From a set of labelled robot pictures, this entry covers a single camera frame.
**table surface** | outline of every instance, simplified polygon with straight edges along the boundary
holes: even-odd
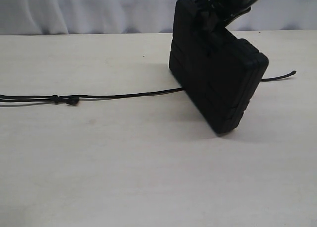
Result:
[[[217,137],[184,92],[0,107],[1,227],[317,226],[317,31],[235,32],[270,58]],[[171,34],[0,36],[0,93],[177,88]]]

